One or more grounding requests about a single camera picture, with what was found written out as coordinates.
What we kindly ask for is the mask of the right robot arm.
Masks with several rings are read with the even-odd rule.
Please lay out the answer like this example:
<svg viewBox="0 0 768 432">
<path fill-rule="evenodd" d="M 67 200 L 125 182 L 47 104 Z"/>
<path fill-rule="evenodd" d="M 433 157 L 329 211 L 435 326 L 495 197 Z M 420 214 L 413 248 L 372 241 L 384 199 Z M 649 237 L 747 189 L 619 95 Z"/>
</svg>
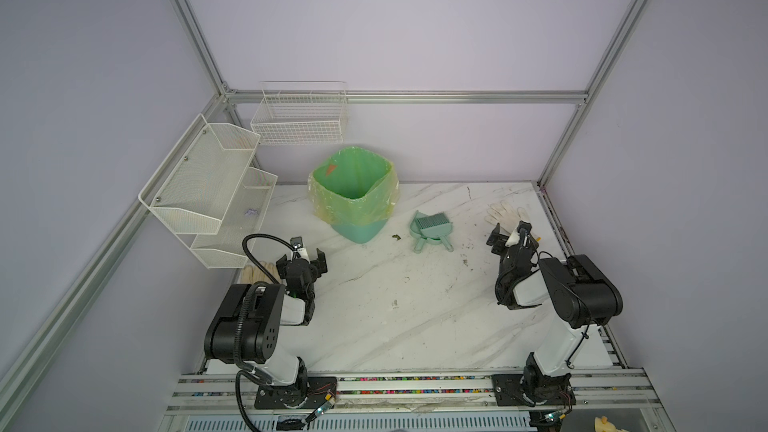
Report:
<svg viewBox="0 0 768 432">
<path fill-rule="evenodd" d="M 499 257 L 494 285 L 498 305 L 523 310 L 550 302 L 556 313 L 522 372 L 492 377 L 498 403 L 569 403 L 575 360 L 591 340 L 592 330 L 622 312 L 620 292 L 588 256 L 571 255 L 560 260 L 541 251 L 532 225 L 526 221 L 519 221 L 513 234 L 506 234 L 504 227 L 496 224 L 487 245 Z"/>
</svg>

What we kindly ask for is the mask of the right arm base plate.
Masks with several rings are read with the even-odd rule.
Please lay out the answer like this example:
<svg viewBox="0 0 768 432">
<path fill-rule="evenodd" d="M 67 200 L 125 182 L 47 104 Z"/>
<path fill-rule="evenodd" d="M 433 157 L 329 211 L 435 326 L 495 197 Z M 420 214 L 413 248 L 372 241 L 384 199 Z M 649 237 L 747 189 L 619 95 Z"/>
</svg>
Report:
<svg viewBox="0 0 768 432">
<path fill-rule="evenodd" d="M 558 377 L 496 374 L 491 377 L 498 406 L 571 406 L 575 396 L 571 375 Z"/>
</svg>

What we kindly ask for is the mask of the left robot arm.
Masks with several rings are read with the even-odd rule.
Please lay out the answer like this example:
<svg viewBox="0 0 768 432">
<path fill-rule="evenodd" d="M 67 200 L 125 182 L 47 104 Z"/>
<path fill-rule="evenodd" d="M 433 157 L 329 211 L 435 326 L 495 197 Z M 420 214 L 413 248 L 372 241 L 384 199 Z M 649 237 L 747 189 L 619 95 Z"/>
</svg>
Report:
<svg viewBox="0 0 768 432">
<path fill-rule="evenodd" d="M 267 239 L 287 247 L 290 252 L 275 263 L 270 272 L 249 249 L 252 239 Z M 253 233 L 242 240 L 246 257 L 267 280 L 235 284 L 228 289 L 204 337 L 204 354 L 237 367 L 234 397 L 241 419 L 249 430 L 259 427 L 246 410 L 242 382 L 271 392 L 280 405 L 298 409 L 310 399 L 312 379 L 303 359 L 279 348 L 283 325 L 307 326 L 315 311 L 315 282 L 328 271 L 324 252 L 317 250 L 311 259 L 303 238 L 286 241 L 266 233 Z"/>
</svg>

